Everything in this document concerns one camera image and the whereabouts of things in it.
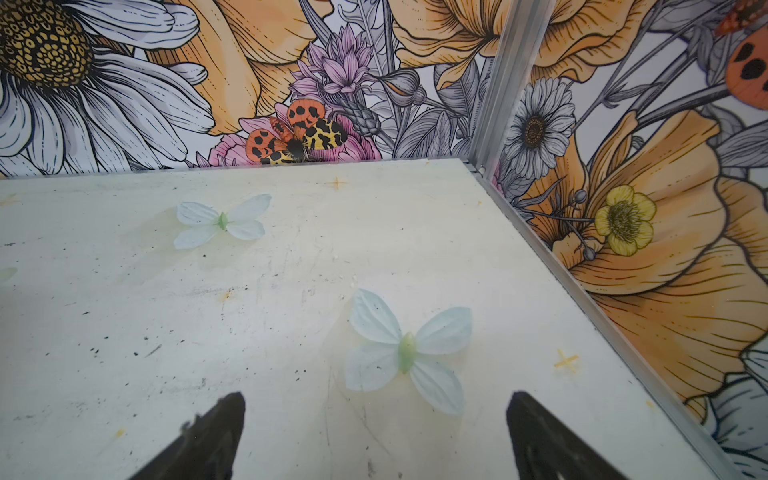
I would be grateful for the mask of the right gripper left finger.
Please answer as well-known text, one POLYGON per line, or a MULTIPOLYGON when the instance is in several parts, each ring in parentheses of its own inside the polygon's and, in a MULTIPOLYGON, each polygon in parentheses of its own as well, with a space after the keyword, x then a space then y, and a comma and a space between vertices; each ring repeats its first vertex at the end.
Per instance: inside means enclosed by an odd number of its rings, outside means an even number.
POLYGON ((205 414, 184 424, 180 435, 130 479, 231 479, 245 412, 240 392, 220 398, 205 414))

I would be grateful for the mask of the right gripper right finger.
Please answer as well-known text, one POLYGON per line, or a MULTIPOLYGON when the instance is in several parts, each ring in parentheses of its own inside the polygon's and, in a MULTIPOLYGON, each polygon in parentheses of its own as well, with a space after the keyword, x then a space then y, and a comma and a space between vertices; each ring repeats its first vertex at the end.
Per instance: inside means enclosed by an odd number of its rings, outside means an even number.
POLYGON ((506 423, 521 480, 627 479, 525 391, 513 393, 506 423))

